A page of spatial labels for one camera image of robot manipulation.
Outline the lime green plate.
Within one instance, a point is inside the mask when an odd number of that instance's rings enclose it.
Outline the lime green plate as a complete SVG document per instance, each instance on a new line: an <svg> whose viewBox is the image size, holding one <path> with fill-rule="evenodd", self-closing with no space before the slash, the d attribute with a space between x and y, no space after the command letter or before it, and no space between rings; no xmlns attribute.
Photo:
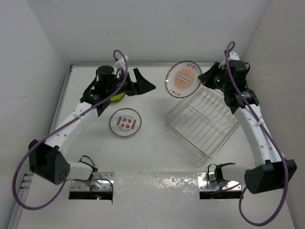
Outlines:
<svg viewBox="0 0 305 229"><path fill-rule="evenodd" d="M110 102L111 103L117 103L121 101L125 97L125 93L117 94L113 97L111 97Z"/></svg>

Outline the white plate with red rim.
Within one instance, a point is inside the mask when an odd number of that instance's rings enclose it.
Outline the white plate with red rim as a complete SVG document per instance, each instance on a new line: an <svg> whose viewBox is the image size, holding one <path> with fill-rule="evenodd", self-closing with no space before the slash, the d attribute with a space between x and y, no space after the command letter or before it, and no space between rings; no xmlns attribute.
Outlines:
<svg viewBox="0 0 305 229"><path fill-rule="evenodd" d="M186 98L199 88L201 82L198 76L202 70L192 61L182 61L175 64L165 78L166 91L175 98Z"/></svg>

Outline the white plate red characters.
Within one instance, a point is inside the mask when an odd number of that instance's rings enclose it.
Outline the white plate red characters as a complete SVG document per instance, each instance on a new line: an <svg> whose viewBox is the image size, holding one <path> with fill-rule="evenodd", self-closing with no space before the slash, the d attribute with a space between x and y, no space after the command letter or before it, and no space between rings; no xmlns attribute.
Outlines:
<svg viewBox="0 0 305 229"><path fill-rule="evenodd" d="M131 108L122 108L115 111L109 119L109 128L113 134L119 137L131 137L142 126L142 117Z"/></svg>

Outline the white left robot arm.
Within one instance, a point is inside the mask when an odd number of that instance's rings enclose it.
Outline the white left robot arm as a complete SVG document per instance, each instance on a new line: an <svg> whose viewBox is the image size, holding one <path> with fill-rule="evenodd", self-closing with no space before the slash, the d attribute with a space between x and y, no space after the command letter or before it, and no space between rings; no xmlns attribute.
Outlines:
<svg viewBox="0 0 305 229"><path fill-rule="evenodd" d="M125 70L121 70L121 75L117 76L113 67L100 66L80 102L55 130L55 134L41 144L38 140L29 144L30 171L55 185L65 180L89 180L96 168L82 162L69 162L66 153L78 135L110 105L111 97L120 93L141 95L156 88L137 68L133 72L135 82L131 81Z"/></svg>

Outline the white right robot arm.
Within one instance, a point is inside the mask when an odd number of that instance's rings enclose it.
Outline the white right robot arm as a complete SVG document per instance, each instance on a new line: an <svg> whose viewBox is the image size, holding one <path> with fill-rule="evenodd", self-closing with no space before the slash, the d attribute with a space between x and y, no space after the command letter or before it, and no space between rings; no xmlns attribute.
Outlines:
<svg viewBox="0 0 305 229"><path fill-rule="evenodd" d="M230 60L225 66L215 62L205 73L199 75L203 86L218 89L224 94L225 104L241 125L250 145L255 167L244 175L245 184L252 194L288 189L288 182L297 165L278 153L275 143L262 118L259 100L246 85L250 70L247 62Z"/></svg>

